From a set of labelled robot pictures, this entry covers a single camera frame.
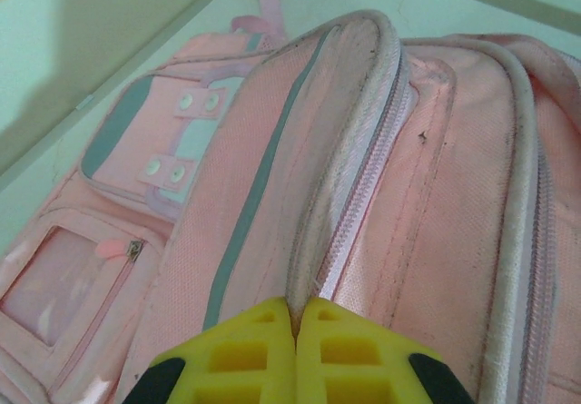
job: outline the yellow plastic piece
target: yellow plastic piece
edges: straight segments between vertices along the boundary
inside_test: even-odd
[[[413,353],[441,360],[413,340],[314,299],[297,339],[297,403],[431,404],[408,362]]]
[[[284,299],[270,299],[155,358],[186,364],[168,404],[294,404],[295,354]]]

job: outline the snap button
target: snap button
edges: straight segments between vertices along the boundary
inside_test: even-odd
[[[192,105],[193,96],[191,94],[186,94],[180,100],[180,109],[185,111],[188,107]]]
[[[220,102],[220,96],[216,93],[210,95],[210,97],[208,97],[208,100],[206,100],[206,111],[210,112],[213,111],[216,106],[218,105],[218,103]]]
[[[170,177],[170,181],[172,183],[177,183],[178,181],[180,181],[182,179],[184,174],[185,174],[185,166],[178,165],[173,169],[172,177]]]
[[[145,173],[147,175],[154,175],[156,172],[160,171],[162,167],[162,163],[159,159],[153,159],[147,163],[147,167],[145,168]]]

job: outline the zipper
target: zipper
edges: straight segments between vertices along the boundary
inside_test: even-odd
[[[541,143],[533,251],[527,297],[523,357],[520,366],[520,404],[543,402],[549,362],[550,336],[556,297],[556,230],[553,185]]]
[[[48,392],[49,395],[53,394],[55,391],[57,391],[59,388],[61,388],[61,386],[63,386],[63,383],[66,380],[66,378],[69,376],[69,374],[73,371],[73,369],[78,364],[78,362],[81,359],[81,357],[83,356],[86,348],[89,346],[89,343],[93,339],[94,334],[97,332],[97,330],[101,326],[101,322],[103,322],[105,314],[111,308],[115,298],[117,297],[117,294],[119,293],[119,291],[121,290],[121,288],[123,287],[123,285],[127,281],[127,278],[131,274],[131,270],[133,268],[133,265],[135,264],[135,261],[137,261],[139,254],[142,252],[144,244],[145,244],[145,242],[142,240],[133,240],[129,243],[129,247],[127,248],[127,252],[125,253],[125,255],[127,257],[127,261],[125,262],[124,266],[121,268],[121,271],[117,275],[117,278],[115,279],[115,282],[113,283],[113,286],[111,286],[109,293],[107,293],[107,296],[105,297],[105,299],[103,301],[103,304],[101,305],[101,307],[97,311],[96,315],[94,316],[93,320],[91,321],[91,324],[89,325],[89,327],[87,327],[87,330],[84,333],[84,335],[82,336],[82,338],[79,340],[79,343],[77,343],[76,348],[74,349],[73,353],[71,354],[71,357],[64,364],[63,368],[61,369],[58,376],[54,380],[53,385],[49,389],[49,392]]]
[[[351,248],[359,233],[371,197],[393,148],[393,144],[408,119],[410,106],[415,103],[415,93],[408,85],[408,74],[399,57],[398,70],[376,132],[369,145],[366,160],[361,165],[354,187],[351,189],[330,247],[323,259],[315,281],[317,296],[331,300],[340,282],[341,274],[350,256]]]

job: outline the front pocket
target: front pocket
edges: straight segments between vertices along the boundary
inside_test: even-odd
[[[2,267],[4,350],[52,396],[76,366],[86,365],[88,348],[95,357],[107,351],[107,340],[99,344],[100,349],[94,348],[100,329],[112,333],[111,345],[122,330],[131,329],[127,322],[137,320],[135,306],[141,305],[141,299],[130,303],[123,295],[143,298],[162,248],[162,240],[153,232],[98,213],[58,209],[41,216]],[[117,364],[119,357],[123,354],[92,366],[88,370],[94,372],[88,376],[87,372],[75,376],[110,375],[108,365]],[[69,391],[71,399],[76,398],[75,389]]]

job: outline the pink strap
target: pink strap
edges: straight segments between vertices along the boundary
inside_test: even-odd
[[[237,16],[231,22],[231,30],[243,29],[251,34],[268,34],[275,44],[286,42],[281,0],[259,0],[262,17],[255,15]]]

